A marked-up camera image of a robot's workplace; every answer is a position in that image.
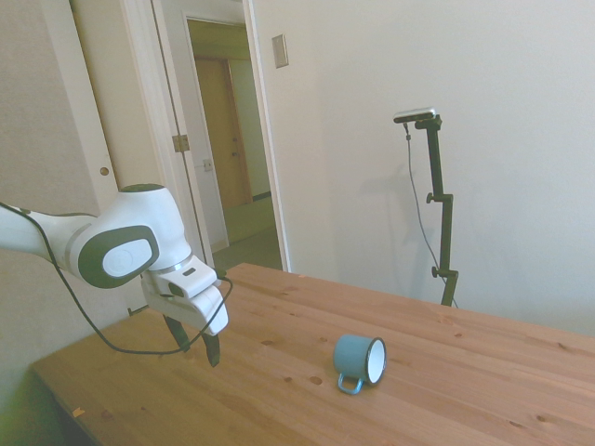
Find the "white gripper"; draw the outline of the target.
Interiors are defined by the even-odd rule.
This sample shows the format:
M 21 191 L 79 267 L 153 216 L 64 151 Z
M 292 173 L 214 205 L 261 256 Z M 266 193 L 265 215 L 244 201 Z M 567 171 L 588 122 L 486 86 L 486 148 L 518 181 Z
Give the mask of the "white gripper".
M 180 272 L 146 272 L 141 286 L 149 307 L 165 315 L 166 326 L 180 350 L 190 348 L 189 337 L 180 322 L 205 331 L 202 339 L 206 356 L 209 364 L 216 367 L 220 362 L 218 333 L 229 321 L 216 275 L 196 278 L 196 272 L 188 276 Z

